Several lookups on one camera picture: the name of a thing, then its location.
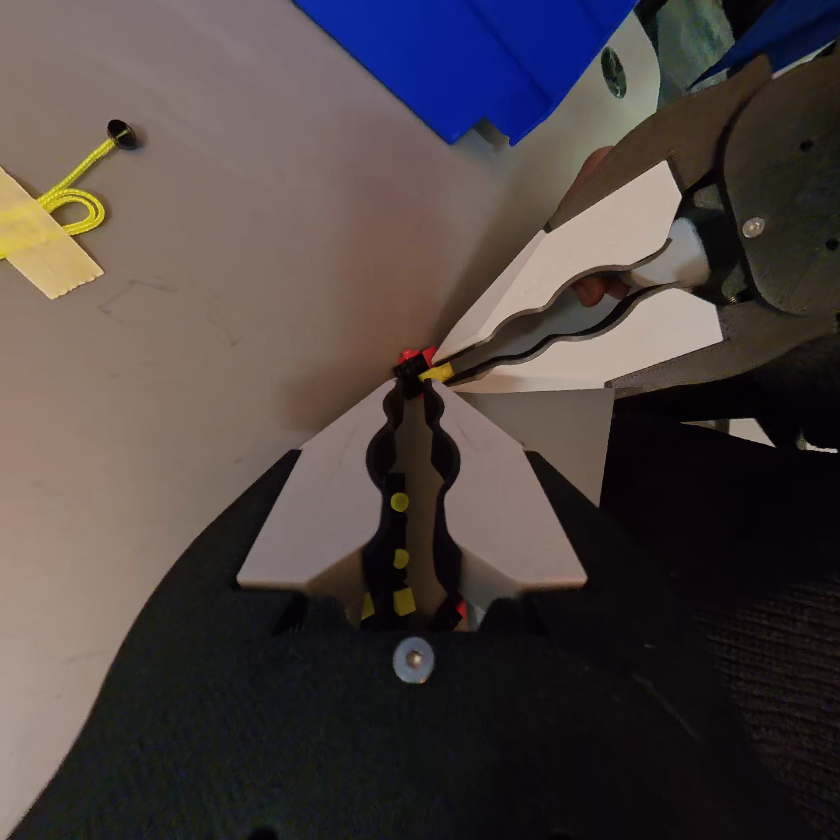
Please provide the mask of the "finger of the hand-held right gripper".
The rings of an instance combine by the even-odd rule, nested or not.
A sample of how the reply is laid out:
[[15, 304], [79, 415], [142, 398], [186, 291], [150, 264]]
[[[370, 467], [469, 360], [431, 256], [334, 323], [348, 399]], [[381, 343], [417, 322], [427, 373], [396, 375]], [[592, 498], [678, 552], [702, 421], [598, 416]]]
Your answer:
[[677, 219], [663, 251], [618, 277], [629, 288], [584, 307], [563, 290], [540, 312], [509, 321], [486, 343], [455, 357], [453, 390], [462, 393], [599, 390], [722, 339], [713, 304], [693, 290], [711, 276], [697, 226]]
[[580, 278], [642, 265], [667, 245], [682, 198], [661, 161], [557, 228], [538, 233], [457, 321], [434, 361], [488, 342], [524, 314], [542, 312]]

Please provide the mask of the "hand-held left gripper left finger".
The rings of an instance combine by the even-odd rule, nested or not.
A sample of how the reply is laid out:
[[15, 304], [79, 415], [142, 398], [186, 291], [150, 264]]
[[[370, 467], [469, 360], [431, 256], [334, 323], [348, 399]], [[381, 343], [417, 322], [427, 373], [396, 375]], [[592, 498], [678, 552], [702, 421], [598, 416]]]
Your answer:
[[403, 386], [371, 394], [299, 450], [237, 575], [241, 587], [362, 595], [364, 549], [383, 534]]

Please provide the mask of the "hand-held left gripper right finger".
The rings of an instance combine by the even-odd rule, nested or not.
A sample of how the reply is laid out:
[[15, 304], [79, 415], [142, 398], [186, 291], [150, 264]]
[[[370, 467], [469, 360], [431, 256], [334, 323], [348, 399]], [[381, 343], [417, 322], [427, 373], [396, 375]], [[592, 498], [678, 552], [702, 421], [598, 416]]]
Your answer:
[[440, 381], [423, 385], [435, 502], [434, 572], [481, 610], [531, 592], [578, 589], [587, 573], [527, 450]]

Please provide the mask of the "black yellow lego spider model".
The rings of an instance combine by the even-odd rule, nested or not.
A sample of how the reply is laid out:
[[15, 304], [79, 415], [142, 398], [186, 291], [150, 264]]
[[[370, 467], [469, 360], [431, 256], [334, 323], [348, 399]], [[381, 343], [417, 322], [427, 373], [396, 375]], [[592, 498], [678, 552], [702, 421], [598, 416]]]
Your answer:
[[367, 631], [391, 631], [407, 627], [417, 612], [413, 589], [408, 583], [411, 555], [406, 546], [406, 477], [392, 472], [385, 476], [385, 507], [381, 530], [363, 550], [367, 590], [363, 596], [360, 627]]

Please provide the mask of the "small black red lego assembly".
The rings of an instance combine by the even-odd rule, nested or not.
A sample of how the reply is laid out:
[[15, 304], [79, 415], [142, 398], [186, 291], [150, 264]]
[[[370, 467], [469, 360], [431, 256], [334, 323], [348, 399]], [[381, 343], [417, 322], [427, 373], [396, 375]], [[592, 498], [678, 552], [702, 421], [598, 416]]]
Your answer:
[[402, 384], [402, 393], [406, 401], [411, 401], [424, 392], [421, 375], [434, 366], [433, 358], [436, 352], [437, 348], [434, 346], [422, 351], [407, 349], [401, 352], [393, 373]]

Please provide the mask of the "person's right hand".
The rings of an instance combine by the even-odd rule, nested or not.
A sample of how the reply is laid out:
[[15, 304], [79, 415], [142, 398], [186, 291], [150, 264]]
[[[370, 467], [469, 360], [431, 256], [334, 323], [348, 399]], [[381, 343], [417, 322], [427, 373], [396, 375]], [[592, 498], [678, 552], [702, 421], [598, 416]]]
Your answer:
[[[588, 156], [564, 198], [571, 199], [580, 192], [604, 162], [604, 159], [611, 153], [612, 149], [612, 146], [605, 146], [595, 150]], [[605, 297], [620, 301], [630, 293], [630, 288], [627, 283], [620, 277], [614, 275], [586, 276], [577, 280], [571, 288], [574, 290], [580, 304], [585, 308], [593, 308]]]

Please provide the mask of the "blue plastic crate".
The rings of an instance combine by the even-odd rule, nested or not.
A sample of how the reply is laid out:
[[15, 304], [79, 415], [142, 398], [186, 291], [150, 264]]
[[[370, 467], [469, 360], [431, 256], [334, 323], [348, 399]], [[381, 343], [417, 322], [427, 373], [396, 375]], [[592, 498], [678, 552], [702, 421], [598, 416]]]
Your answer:
[[779, 70], [838, 37], [838, 1], [724, 1], [734, 43], [690, 85], [766, 55]]

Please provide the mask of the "blue plastic bin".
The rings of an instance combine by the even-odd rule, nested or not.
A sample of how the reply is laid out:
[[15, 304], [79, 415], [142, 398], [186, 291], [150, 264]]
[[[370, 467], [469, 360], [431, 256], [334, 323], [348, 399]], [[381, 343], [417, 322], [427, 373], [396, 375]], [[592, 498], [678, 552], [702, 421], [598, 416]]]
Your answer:
[[296, 1], [452, 144], [489, 121], [512, 144], [546, 120], [632, 1]]

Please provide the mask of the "person's dark knitted sweater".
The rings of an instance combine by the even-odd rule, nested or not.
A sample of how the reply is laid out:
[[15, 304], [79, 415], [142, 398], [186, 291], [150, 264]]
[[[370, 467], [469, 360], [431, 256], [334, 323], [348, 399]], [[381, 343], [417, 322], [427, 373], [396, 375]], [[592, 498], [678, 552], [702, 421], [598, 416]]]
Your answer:
[[702, 422], [617, 401], [601, 507], [690, 605], [764, 766], [838, 838], [838, 441]]

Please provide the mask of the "pale masking tape strip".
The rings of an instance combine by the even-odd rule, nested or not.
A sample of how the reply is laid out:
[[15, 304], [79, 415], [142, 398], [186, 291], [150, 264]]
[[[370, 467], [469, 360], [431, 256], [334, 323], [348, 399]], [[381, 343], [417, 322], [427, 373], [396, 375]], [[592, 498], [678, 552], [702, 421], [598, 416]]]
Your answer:
[[5, 171], [1, 171], [1, 253], [50, 300], [103, 275], [75, 239]]

